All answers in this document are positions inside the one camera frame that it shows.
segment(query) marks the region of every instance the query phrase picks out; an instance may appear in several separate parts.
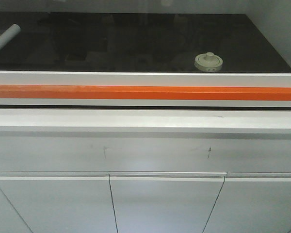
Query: gray pipe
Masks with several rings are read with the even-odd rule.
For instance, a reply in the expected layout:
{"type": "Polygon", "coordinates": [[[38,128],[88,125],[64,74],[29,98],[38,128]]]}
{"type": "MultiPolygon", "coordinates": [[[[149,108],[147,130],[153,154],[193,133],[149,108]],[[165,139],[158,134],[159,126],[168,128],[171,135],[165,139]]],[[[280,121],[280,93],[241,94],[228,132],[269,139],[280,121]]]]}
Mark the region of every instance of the gray pipe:
{"type": "Polygon", "coordinates": [[[13,24],[9,27],[9,29],[0,36],[0,50],[19,33],[20,27],[17,24],[13,24]]]}

